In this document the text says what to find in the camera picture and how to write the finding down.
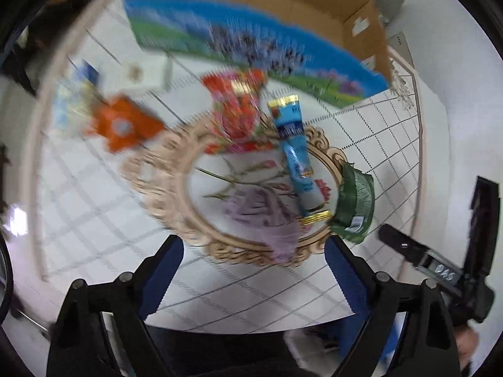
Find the white patterned tablecloth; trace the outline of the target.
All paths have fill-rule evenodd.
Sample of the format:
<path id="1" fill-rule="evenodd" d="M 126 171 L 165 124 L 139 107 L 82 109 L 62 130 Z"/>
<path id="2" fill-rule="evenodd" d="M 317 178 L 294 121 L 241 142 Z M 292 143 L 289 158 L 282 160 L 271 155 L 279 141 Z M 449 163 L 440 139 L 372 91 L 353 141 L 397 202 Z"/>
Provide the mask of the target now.
<path id="1" fill-rule="evenodd" d="M 323 257 L 330 228 L 302 230 L 297 253 L 276 264 L 256 231 L 230 216 L 247 191 L 266 189 L 291 211 L 297 200 L 278 149 L 208 155 L 211 96 L 200 79 L 221 66 L 170 57 L 164 90 L 134 101 L 166 125 L 156 141 L 111 154 L 97 135 L 69 135 L 52 124 L 57 93 L 78 66 L 99 73 L 105 96 L 119 90 L 120 67 L 140 49 L 123 0 L 92 0 L 56 51 L 38 96 L 25 152 L 36 273 L 57 296 L 70 283 L 108 282 L 134 270 L 171 234 L 184 241 L 173 284 L 147 323 L 168 329 L 248 334 L 297 329 L 351 314 Z M 335 209 L 342 168 L 370 174 L 376 205 L 365 240 L 351 244 L 374 270 L 404 279 L 404 259 L 378 238 L 383 223 L 413 234 L 423 190 L 423 98 L 418 73 L 390 53 L 389 90 L 345 109 L 298 96 L 315 181 Z"/>

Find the lilac soft cloth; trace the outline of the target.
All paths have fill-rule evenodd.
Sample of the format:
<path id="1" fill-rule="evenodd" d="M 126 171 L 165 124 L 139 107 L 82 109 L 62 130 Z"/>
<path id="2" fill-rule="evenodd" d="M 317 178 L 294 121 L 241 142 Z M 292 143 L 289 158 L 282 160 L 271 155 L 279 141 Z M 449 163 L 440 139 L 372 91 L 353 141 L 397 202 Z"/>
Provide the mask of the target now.
<path id="1" fill-rule="evenodd" d="M 237 190 L 226 201 L 224 212 L 252 231 L 257 242 L 270 247 L 275 263 L 285 264 L 294 256 L 300 237 L 300 222 L 271 186 Z"/>

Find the orange snack packet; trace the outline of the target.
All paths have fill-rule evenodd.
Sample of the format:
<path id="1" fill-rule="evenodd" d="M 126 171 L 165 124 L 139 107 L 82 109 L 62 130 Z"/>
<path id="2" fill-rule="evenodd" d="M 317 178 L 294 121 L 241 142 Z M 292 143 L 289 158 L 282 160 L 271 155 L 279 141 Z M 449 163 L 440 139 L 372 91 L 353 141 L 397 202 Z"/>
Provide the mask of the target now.
<path id="1" fill-rule="evenodd" d="M 129 96 L 114 96 L 94 106 L 85 132 L 101 136 L 105 139 L 107 150 L 118 153 L 137 147 L 164 130 L 164 122 L 154 113 Z"/>

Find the green snack packet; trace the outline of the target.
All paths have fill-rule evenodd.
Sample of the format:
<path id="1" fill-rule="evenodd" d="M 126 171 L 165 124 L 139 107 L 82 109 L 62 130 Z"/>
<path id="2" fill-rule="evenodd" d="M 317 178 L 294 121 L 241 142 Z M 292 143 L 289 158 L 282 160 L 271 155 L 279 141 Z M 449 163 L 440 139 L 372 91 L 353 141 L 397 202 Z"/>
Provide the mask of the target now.
<path id="1" fill-rule="evenodd" d="M 368 234 L 375 207 L 374 182 L 371 174 L 364 174 L 352 163 L 343 162 L 343 180 L 333 217 L 329 221 L 332 232 L 345 241 L 359 244 Z"/>

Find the red floral wet wipes pack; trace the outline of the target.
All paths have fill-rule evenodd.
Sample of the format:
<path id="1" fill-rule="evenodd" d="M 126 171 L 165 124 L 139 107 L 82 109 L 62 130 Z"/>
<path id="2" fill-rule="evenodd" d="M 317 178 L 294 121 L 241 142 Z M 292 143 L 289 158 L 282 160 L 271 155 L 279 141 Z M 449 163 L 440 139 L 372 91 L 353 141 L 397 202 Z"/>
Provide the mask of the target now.
<path id="1" fill-rule="evenodd" d="M 205 153 L 239 154 L 274 149 L 262 125 L 260 91 L 268 82 L 259 69 L 214 72 L 203 76 L 212 103 L 212 133 L 215 139 Z"/>

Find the white box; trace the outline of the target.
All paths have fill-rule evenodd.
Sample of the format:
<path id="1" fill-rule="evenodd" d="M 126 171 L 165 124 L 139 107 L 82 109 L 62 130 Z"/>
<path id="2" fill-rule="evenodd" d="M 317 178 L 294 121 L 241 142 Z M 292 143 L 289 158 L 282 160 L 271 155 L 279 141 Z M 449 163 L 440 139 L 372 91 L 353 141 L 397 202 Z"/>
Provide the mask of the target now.
<path id="1" fill-rule="evenodd" d="M 121 62 L 115 88 L 122 92 L 166 90 L 172 77 L 172 60 L 165 53 L 142 53 Z"/>

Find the cardboard box with blue print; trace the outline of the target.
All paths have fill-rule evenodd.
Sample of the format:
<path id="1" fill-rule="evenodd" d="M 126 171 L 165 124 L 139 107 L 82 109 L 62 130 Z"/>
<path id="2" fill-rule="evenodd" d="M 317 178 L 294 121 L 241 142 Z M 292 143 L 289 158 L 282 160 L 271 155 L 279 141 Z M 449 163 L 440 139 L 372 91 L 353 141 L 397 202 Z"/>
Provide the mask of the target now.
<path id="1" fill-rule="evenodd" d="M 138 44 L 258 68 L 336 107 L 388 90 L 373 0 L 124 0 Z"/>

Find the blue white tissue pack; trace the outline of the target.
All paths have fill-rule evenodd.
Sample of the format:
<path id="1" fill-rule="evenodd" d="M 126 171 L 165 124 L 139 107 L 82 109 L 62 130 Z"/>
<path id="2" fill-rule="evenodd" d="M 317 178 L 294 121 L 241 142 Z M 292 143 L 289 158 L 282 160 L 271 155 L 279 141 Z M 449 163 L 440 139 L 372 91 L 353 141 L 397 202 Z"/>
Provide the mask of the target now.
<path id="1" fill-rule="evenodd" d="M 100 73 L 83 61 L 73 72 L 56 84 L 53 100 L 52 127 L 63 136 L 82 135 L 90 127 L 100 101 Z"/>

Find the light blue tube pack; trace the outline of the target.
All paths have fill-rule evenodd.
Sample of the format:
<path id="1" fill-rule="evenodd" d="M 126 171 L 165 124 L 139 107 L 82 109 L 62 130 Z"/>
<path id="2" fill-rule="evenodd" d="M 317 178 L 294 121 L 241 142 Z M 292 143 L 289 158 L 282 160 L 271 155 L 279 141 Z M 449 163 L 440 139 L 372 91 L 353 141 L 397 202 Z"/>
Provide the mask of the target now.
<path id="1" fill-rule="evenodd" d="M 332 217 L 327 202 L 313 178 L 308 142 L 303 129 L 301 105 L 297 95 L 284 96 L 268 103 L 280 147 L 285 155 L 291 183 L 296 192 L 302 225 L 327 221 Z"/>

